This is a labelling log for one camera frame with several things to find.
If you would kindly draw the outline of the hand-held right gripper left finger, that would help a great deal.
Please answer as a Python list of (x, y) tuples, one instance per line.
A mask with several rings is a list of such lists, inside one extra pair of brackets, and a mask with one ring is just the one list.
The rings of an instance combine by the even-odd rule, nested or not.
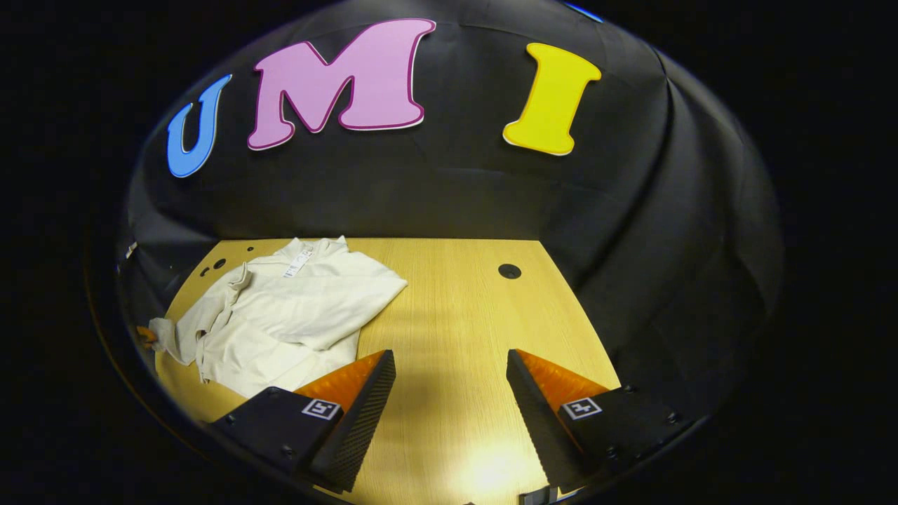
[(267, 387), (211, 425), (288, 478), (351, 492), (395, 378), (382, 349), (294, 391)]

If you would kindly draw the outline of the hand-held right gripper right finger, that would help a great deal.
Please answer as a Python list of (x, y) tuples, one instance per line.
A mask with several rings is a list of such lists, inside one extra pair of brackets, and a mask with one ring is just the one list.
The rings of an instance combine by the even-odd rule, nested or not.
[(703, 423), (522, 349), (508, 351), (506, 378), (548, 484), (562, 492), (609, 489)]

